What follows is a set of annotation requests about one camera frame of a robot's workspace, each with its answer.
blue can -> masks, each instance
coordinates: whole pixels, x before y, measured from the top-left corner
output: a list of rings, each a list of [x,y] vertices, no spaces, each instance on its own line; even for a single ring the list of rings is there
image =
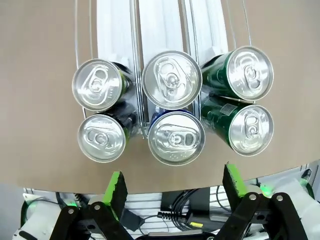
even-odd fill
[[[194,161],[206,142],[200,121],[186,110],[159,109],[151,118],[148,145],[153,156],[169,166]]]

gray floor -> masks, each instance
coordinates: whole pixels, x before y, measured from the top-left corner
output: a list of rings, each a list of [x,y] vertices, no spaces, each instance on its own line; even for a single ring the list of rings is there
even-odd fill
[[[0,184],[0,239],[12,240],[20,227],[20,212],[24,201],[23,188]]]

brown cardboard surface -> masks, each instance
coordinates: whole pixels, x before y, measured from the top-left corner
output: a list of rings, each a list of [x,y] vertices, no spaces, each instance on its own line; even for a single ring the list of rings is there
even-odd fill
[[[162,192],[220,184],[227,161],[237,164],[243,178],[250,179],[319,158],[320,3],[245,2],[252,43],[266,52],[274,67],[273,88],[258,102],[273,115],[274,137],[260,155],[242,157],[216,135],[207,134],[197,160],[170,167],[155,160],[140,137],[131,140],[114,162],[87,159],[76,138],[83,115],[71,91],[76,70],[74,1],[2,1],[0,181],[99,194],[112,172],[121,170],[130,193]],[[222,5],[231,49],[226,1]],[[247,45],[242,1],[229,0],[229,5],[237,44]],[[78,16],[82,63],[90,57],[88,1],[79,1]]]

drink can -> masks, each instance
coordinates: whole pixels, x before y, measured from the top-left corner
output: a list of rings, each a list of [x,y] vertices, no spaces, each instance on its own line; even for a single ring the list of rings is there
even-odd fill
[[[78,130],[80,149],[88,158],[99,163],[116,160],[133,135],[137,119],[134,107],[125,101],[88,117]]]
[[[217,56],[203,65],[201,71],[203,84],[215,95],[247,101],[266,96],[274,81],[269,58],[251,46]]]
[[[206,141],[200,121],[185,110],[161,110],[154,114],[148,133],[153,156],[169,166],[182,166],[194,161]]]
[[[165,51],[146,65],[142,88],[156,106],[167,110],[183,109],[198,96],[202,86],[197,62],[180,51]]]
[[[101,112],[111,108],[132,89],[132,79],[130,70],[122,64],[91,59],[73,76],[73,96],[85,109]]]
[[[201,105],[202,122],[222,138],[236,153],[261,153],[274,134],[274,122],[264,107],[209,96]]]

can lid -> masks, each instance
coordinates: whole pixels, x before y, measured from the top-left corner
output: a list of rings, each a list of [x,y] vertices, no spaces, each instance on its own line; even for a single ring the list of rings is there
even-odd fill
[[[124,129],[112,117],[95,114],[85,119],[78,130],[78,143],[82,152],[91,160],[108,163],[124,151]]]
[[[117,67],[109,61],[91,59],[82,64],[72,80],[76,101],[85,109],[109,109],[121,96],[122,78]]]
[[[254,101],[263,98],[270,91],[274,69],[261,50],[244,46],[231,54],[227,64],[227,78],[238,97]]]
[[[254,156],[268,146],[273,134],[271,114],[262,106],[249,105],[241,109],[231,122],[230,145],[240,155]]]
[[[151,125],[148,145],[153,156],[170,166],[191,163],[205,145],[205,130],[192,114],[173,111],[160,116]]]
[[[188,54],[165,51],[151,59],[142,72],[142,88],[156,106],[182,109],[198,96],[202,86],[199,65]]]

